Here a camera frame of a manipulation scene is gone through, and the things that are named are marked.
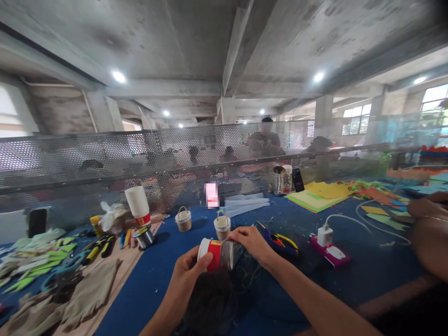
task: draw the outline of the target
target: pink smartphone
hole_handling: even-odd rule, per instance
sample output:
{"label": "pink smartphone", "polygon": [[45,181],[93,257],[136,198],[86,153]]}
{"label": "pink smartphone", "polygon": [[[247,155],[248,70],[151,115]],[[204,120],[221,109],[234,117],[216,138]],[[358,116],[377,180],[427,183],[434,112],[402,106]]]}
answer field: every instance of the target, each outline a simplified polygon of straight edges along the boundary
{"label": "pink smartphone", "polygon": [[218,184],[215,182],[205,183],[205,198],[207,200],[208,209],[219,208]]}

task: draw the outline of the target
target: white charger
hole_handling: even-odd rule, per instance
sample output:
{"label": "white charger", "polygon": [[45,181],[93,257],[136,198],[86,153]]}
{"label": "white charger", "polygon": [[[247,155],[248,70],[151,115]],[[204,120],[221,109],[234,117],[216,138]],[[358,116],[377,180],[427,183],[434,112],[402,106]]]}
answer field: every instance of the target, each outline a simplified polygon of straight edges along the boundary
{"label": "white charger", "polygon": [[333,243],[333,230],[327,223],[317,230],[317,243],[322,246],[329,246]]}

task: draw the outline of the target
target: plastic bag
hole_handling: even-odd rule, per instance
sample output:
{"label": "plastic bag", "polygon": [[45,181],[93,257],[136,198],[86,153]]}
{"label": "plastic bag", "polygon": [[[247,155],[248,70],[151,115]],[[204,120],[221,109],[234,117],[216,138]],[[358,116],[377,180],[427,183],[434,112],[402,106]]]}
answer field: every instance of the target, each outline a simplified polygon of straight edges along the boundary
{"label": "plastic bag", "polygon": [[124,204],[114,203],[109,206],[103,201],[101,202],[101,208],[106,211],[99,222],[103,231],[118,236],[135,226],[135,220]]}

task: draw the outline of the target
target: stack of paper cups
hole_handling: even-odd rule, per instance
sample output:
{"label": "stack of paper cups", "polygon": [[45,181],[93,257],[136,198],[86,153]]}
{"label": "stack of paper cups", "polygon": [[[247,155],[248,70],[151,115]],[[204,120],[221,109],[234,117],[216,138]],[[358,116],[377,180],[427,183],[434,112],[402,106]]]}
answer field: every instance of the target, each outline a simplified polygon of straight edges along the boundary
{"label": "stack of paper cups", "polygon": [[151,222],[149,204],[146,199],[145,190],[142,186],[132,187],[125,190],[126,199],[131,213],[138,225],[146,225]]}

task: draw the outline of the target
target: red paper cup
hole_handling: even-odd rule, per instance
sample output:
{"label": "red paper cup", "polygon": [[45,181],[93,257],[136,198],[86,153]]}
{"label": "red paper cup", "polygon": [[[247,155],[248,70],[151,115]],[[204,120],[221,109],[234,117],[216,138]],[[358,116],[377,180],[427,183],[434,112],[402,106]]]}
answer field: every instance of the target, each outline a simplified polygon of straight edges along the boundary
{"label": "red paper cup", "polygon": [[199,246],[199,252],[197,254],[197,260],[199,261],[207,252],[213,254],[213,259],[207,266],[207,271],[215,271],[219,269],[219,259],[221,255],[221,245],[222,241],[219,240],[211,240],[204,238]]}

